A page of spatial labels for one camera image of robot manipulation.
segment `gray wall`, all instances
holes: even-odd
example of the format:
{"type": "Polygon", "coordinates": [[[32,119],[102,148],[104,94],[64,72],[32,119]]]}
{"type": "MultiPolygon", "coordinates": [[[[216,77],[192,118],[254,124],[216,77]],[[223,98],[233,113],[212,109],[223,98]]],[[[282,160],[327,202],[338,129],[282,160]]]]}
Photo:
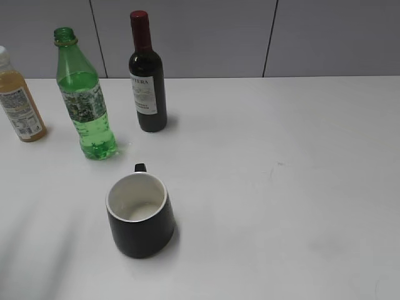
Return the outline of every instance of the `gray wall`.
{"type": "Polygon", "coordinates": [[[266,76],[400,74],[399,0],[279,0],[266,76]]]}
{"type": "Polygon", "coordinates": [[[3,1],[0,44],[15,67],[54,78],[53,30],[71,26],[101,77],[127,78],[129,13],[145,9],[168,78],[261,77],[266,58],[266,77],[400,74],[398,0],[91,1],[3,1]]]}
{"type": "Polygon", "coordinates": [[[82,51],[101,77],[105,76],[93,17],[83,0],[5,0],[1,2],[0,45],[26,78],[54,78],[58,50],[53,44],[57,27],[71,26],[82,51]]]}
{"type": "Polygon", "coordinates": [[[276,0],[92,0],[110,77],[125,78],[133,53],[129,13],[149,13],[165,76],[261,77],[276,0]]]}

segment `black mug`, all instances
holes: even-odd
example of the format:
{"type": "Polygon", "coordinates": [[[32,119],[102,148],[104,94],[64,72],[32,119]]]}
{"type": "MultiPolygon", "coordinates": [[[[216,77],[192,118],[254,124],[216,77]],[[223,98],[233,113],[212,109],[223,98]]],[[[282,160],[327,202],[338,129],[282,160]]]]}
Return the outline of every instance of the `black mug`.
{"type": "Polygon", "coordinates": [[[144,164],[123,177],[107,194],[106,207],[118,249],[132,258],[160,251],[171,239],[175,220],[167,188],[144,164]]]}

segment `dark red wine bottle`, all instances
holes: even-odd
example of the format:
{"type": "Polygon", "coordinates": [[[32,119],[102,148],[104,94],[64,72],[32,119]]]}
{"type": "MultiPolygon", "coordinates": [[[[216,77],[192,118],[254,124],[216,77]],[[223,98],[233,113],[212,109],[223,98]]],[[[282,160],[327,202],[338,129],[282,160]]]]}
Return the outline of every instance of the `dark red wine bottle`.
{"type": "Polygon", "coordinates": [[[137,118],[142,130],[153,133],[167,124],[163,62],[151,47],[149,16],[131,13],[135,52],[129,60],[137,118]]]}

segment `mug handle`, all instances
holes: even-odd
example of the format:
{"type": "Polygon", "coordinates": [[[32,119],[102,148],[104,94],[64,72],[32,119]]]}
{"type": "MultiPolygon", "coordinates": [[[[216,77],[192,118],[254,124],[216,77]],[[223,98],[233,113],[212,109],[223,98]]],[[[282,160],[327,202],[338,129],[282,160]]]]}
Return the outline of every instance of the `mug handle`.
{"type": "Polygon", "coordinates": [[[147,172],[145,164],[135,164],[135,172],[147,172]]]}

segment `bottle label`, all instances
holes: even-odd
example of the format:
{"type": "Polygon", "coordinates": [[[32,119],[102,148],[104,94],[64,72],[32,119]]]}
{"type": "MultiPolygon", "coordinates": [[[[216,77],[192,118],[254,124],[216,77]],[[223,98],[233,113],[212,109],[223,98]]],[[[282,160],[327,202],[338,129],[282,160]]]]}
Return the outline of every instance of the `bottle label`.
{"type": "Polygon", "coordinates": [[[21,139],[30,139],[42,131],[42,126],[23,87],[0,92],[0,102],[21,139]]]}
{"type": "Polygon", "coordinates": [[[106,104],[99,83],[86,91],[67,92],[61,90],[61,94],[73,121],[86,123],[96,120],[106,113],[106,104]]]}
{"type": "Polygon", "coordinates": [[[131,74],[136,110],[141,114],[156,114],[156,92],[153,77],[139,77],[131,74]]]}

